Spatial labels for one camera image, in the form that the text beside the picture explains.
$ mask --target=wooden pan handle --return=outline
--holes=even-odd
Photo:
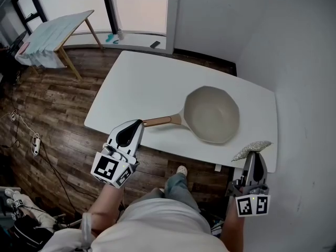
[[[145,127],[163,125],[163,124],[168,124],[168,123],[181,125],[181,123],[182,123],[181,116],[179,114],[175,114],[175,115],[172,115],[172,116],[169,115],[167,117],[162,117],[162,118],[156,118],[156,119],[150,119],[150,120],[144,120],[143,121],[143,124],[145,125]]]

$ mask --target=dark wood floor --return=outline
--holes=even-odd
[[[70,69],[40,69],[39,74],[27,69],[19,83],[11,89],[4,86],[0,99],[0,115],[13,111],[11,99],[18,113],[37,133],[45,145],[53,166],[75,189],[98,196],[103,184],[90,175],[96,151],[101,151],[108,135],[86,128],[84,120],[93,100],[120,50],[71,49],[67,53],[83,77],[78,81]],[[171,56],[195,64],[211,67],[228,74],[232,68],[182,55]],[[0,120],[0,145],[15,141],[17,121],[8,117]],[[12,157],[12,169],[18,186],[33,200],[41,197],[46,207],[59,207],[69,215],[74,213],[69,201],[45,160],[30,150],[32,133],[20,121],[17,138],[20,147],[1,148]],[[224,216],[224,197],[232,173],[228,167],[214,172],[215,165],[141,147],[137,152],[140,166],[126,183],[124,203],[129,205],[155,187],[164,187],[179,165],[188,168],[188,187],[201,208]],[[85,212],[94,198],[76,192],[65,184],[69,197],[79,212]]]

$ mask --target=table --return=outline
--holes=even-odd
[[[36,72],[33,65],[44,65],[47,68],[61,67],[60,64],[62,65],[62,63],[57,55],[50,55],[50,52],[55,52],[64,58],[76,77],[82,81],[82,77],[64,51],[63,45],[72,33],[83,22],[86,22],[100,49],[103,49],[88,19],[93,12],[94,10],[89,10],[82,13],[62,16],[40,24],[27,39],[27,42],[29,42],[27,49],[21,55],[18,51],[15,58],[21,62],[21,64],[32,66]]]
[[[237,103],[237,134],[223,145],[197,139],[188,129],[166,124],[144,130],[141,144],[218,165],[243,168],[233,156],[254,141],[273,144],[261,153],[268,172],[276,169],[278,131],[275,94],[246,80],[180,60],[123,51],[101,86],[85,126],[109,134],[129,120],[178,113],[186,96],[201,86],[225,90]]]

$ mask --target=baseboard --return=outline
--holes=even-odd
[[[198,58],[198,59],[213,61],[213,62],[216,62],[218,64],[222,64],[224,66],[231,67],[232,68],[232,75],[237,77],[237,68],[236,68],[236,64],[234,62],[223,60],[223,59],[213,57],[213,56],[210,56],[210,55],[197,53],[197,52],[184,50],[184,49],[178,49],[178,48],[174,49],[174,53],[175,54],[180,54],[180,55],[186,55],[186,56],[190,56],[190,57],[194,57],[194,58]]]

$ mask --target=person's arm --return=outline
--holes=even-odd
[[[233,199],[227,212],[220,239],[230,252],[243,252],[244,247],[244,221],[238,217],[236,200]]]
[[[117,220],[119,205],[124,188],[115,188],[105,185],[88,213],[92,214],[91,231],[98,236],[107,228],[113,226]]]

